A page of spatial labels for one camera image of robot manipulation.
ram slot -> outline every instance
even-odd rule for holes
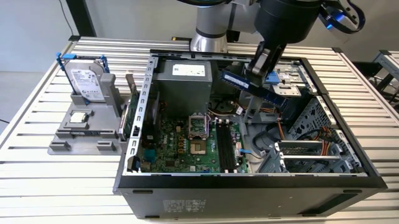
[[[231,142],[230,127],[226,123],[217,124],[217,138],[218,138],[218,151],[219,151],[219,162],[221,172],[234,172],[235,170],[235,157],[234,148]]]

metal rail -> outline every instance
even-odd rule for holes
[[[129,91],[125,72],[141,85],[150,49],[189,50],[187,42],[82,38],[66,51],[106,54],[117,86]],[[254,54],[257,45],[230,44],[231,53]],[[389,185],[389,190],[327,218],[185,220],[186,223],[372,224],[399,222],[399,121],[345,54],[330,48],[287,47],[306,57]],[[119,156],[49,155],[47,147],[71,104],[71,86],[53,66],[0,136],[2,223],[135,222],[122,196],[113,195]]]

motherboard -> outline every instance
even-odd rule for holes
[[[197,138],[193,131],[207,134]],[[157,147],[145,149],[142,172],[247,173],[246,155],[239,152],[242,145],[238,123],[211,121],[206,116],[166,118]]]

gray wall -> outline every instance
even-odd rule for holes
[[[47,71],[71,36],[59,1],[0,0],[0,33],[0,71]]]
[[[353,60],[372,60],[380,49],[399,50],[399,0],[354,2],[368,15],[365,30],[344,41],[317,22],[297,45],[341,47]],[[194,35],[197,8],[177,0],[87,0],[87,5],[99,37],[167,41]],[[67,5],[66,10],[77,33]],[[0,0],[0,30],[0,71],[45,72],[71,36],[58,0]],[[259,40],[242,34],[241,42]]]

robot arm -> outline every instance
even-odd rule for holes
[[[348,34],[362,30],[366,19],[361,8],[348,0],[360,22],[342,6],[341,0],[178,0],[199,6],[193,51],[227,52],[226,31],[258,33],[263,37],[255,58],[247,67],[250,82],[262,86],[279,62],[287,44],[303,41],[318,17],[326,27]],[[352,30],[337,16],[350,18],[358,28]]]

